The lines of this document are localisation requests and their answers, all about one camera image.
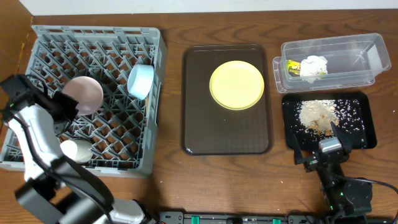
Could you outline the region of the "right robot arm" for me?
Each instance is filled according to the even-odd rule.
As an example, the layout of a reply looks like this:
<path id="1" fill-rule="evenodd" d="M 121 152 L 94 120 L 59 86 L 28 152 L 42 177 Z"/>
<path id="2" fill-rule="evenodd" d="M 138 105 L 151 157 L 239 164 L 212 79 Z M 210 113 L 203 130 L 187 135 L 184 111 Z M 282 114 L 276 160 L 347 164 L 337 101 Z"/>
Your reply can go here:
<path id="1" fill-rule="evenodd" d="M 334 123 L 331 130 L 334 136 L 320 141 L 318 149 L 306 157 L 293 136 L 294 163 L 302 164 L 306 172 L 318 174 L 323 196 L 331 208 L 324 223 L 367 223 L 366 214 L 372 211 L 373 186 L 364 179 L 344 175 L 341 164 L 349 159 L 352 142 Z"/>

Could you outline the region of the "white pink bowl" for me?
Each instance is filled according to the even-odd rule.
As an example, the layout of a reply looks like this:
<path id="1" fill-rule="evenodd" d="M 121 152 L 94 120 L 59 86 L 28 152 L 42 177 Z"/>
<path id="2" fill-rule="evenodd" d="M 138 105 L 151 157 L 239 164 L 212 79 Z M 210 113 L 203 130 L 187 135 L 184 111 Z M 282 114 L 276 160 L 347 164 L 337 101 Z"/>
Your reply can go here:
<path id="1" fill-rule="evenodd" d="M 97 112 L 103 102 L 103 89 L 91 77 L 76 77 L 70 80 L 62 89 L 62 93 L 78 102 L 78 115 L 91 115 Z"/>

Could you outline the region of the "white napkin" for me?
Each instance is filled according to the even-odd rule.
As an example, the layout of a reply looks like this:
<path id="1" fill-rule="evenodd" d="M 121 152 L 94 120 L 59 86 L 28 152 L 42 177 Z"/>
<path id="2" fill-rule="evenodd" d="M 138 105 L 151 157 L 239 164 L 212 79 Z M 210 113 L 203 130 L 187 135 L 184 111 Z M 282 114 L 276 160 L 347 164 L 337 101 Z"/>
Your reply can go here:
<path id="1" fill-rule="evenodd" d="M 311 55 L 300 63 L 300 77 L 309 83 L 327 75 L 328 60 L 323 56 Z"/>

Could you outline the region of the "yellow plate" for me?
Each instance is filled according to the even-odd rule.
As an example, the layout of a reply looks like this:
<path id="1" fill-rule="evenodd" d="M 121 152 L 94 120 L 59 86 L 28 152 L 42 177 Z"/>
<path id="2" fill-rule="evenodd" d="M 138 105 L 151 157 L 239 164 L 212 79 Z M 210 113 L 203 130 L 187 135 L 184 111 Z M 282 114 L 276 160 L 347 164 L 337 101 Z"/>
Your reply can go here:
<path id="1" fill-rule="evenodd" d="M 262 73 L 252 64 L 233 60 L 217 67 L 209 81 L 210 94 L 222 107 L 246 110 L 262 97 L 265 84 Z"/>

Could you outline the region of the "green snack wrapper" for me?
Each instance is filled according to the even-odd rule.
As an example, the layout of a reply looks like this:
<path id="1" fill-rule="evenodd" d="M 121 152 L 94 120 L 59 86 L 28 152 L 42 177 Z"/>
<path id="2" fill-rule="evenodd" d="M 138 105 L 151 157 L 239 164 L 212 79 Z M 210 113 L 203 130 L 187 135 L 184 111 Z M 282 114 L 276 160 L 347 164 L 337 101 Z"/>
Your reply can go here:
<path id="1" fill-rule="evenodd" d="M 300 76 L 301 63 L 294 60 L 287 60 L 287 71 L 292 77 Z"/>

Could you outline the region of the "light blue bowl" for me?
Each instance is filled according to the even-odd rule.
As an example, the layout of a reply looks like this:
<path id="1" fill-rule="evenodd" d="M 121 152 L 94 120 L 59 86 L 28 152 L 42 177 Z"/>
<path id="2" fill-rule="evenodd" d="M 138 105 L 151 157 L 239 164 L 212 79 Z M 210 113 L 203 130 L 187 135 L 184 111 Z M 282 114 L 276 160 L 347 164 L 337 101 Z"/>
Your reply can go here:
<path id="1" fill-rule="evenodd" d="M 127 79 L 128 93 L 139 100 L 144 100 L 149 94 L 153 80 L 153 66 L 143 64 L 133 66 Z"/>

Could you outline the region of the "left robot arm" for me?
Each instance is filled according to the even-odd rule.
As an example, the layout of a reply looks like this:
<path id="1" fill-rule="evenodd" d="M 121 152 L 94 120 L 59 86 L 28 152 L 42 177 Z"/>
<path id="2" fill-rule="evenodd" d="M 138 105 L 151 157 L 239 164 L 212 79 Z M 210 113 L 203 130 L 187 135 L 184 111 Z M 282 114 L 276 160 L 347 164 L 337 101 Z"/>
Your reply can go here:
<path id="1" fill-rule="evenodd" d="M 77 101 L 60 93 L 14 90 L 1 111 L 19 140 L 28 172 L 17 201 L 44 223 L 155 223 L 136 200 L 116 200 L 91 172 L 68 158 L 54 131 L 76 114 Z"/>

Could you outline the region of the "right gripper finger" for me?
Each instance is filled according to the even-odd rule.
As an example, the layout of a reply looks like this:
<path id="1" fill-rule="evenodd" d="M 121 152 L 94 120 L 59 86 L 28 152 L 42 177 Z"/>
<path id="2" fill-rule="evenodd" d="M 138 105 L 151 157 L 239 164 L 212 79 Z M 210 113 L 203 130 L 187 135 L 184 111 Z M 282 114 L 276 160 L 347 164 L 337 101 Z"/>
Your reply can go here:
<path id="1" fill-rule="evenodd" d="M 333 134 L 339 140 L 341 147 L 346 152 L 352 152 L 353 147 L 352 147 L 352 142 L 349 139 L 349 137 L 339 127 L 337 127 L 334 122 L 331 122 L 330 124 L 331 124 L 331 130 L 333 131 Z"/>
<path id="2" fill-rule="evenodd" d="M 303 164 L 304 159 L 300 149 L 300 145 L 297 141 L 296 135 L 293 135 L 293 146 L 294 146 L 294 163 L 295 165 Z"/>

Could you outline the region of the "white paper cup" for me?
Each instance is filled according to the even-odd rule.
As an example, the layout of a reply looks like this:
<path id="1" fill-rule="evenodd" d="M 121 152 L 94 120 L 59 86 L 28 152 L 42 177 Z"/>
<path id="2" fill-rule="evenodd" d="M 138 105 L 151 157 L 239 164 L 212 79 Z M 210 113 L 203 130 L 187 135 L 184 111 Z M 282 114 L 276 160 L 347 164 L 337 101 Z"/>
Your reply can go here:
<path id="1" fill-rule="evenodd" d="M 77 163 L 86 163 L 92 157 L 92 144 L 81 139 L 69 139 L 60 144 L 62 152 Z"/>

